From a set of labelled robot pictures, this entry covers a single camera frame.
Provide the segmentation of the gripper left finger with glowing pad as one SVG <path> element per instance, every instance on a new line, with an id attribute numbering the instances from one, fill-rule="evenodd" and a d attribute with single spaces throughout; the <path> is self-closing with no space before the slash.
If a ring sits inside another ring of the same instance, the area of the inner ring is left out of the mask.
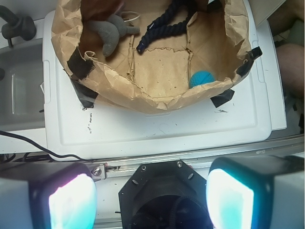
<path id="1" fill-rule="evenodd" d="M 2 229 L 91 229 L 97 190 L 83 163 L 0 166 Z"/>

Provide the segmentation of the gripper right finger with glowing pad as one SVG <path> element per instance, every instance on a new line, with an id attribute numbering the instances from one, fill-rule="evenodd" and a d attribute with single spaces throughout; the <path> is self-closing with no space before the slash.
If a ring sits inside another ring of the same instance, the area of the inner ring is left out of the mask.
<path id="1" fill-rule="evenodd" d="M 303 229 L 305 159 L 219 157 L 210 166 L 206 202 L 217 229 Z"/>

